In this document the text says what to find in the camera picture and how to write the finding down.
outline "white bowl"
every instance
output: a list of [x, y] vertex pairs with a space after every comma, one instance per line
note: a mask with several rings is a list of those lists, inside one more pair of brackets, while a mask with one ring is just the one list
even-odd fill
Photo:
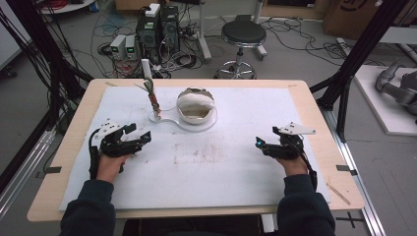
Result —
[[178, 95], [177, 109], [185, 122], [199, 125], [210, 119], [215, 104], [211, 93], [204, 88], [187, 88]]

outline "person's right hand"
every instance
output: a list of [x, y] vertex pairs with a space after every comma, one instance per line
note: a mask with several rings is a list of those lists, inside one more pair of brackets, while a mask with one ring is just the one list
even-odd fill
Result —
[[284, 167], [286, 176], [297, 175], [297, 174], [308, 174], [307, 164], [298, 156], [292, 160], [285, 160], [276, 158], [276, 160]]
[[101, 154], [98, 164], [97, 180], [107, 181], [113, 184], [116, 176], [119, 174], [120, 166], [124, 165], [126, 159], [131, 155], [123, 155], [120, 157], [108, 157]]

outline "chair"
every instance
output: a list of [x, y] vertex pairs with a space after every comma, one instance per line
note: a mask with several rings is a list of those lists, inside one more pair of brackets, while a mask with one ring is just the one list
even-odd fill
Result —
[[224, 41], [238, 46], [236, 61], [224, 63], [214, 75], [215, 79], [256, 79], [254, 68], [242, 61], [243, 48], [261, 46], [266, 38], [265, 29], [252, 21], [234, 21], [226, 23], [221, 29]]

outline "stool base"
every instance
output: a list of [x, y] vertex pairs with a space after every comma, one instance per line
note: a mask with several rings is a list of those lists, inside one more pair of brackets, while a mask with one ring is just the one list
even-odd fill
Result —
[[255, 69], [246, 62], [237, 63], [236, 61], [229, 61], [224, 63], [214, 75], [215, 79], [246, 79], [255, 80], [257, 74]]

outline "person's left hand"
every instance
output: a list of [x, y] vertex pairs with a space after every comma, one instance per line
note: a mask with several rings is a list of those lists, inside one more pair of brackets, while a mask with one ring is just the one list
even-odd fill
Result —
[[113, 184], [119, 173], [120, 166], [124, 165], [126, 159], [131, 155], [123, 155], [120, 157], [108, 157], [105, 154], [101, 154], [98, 164], [97, 180], [107, 181]]

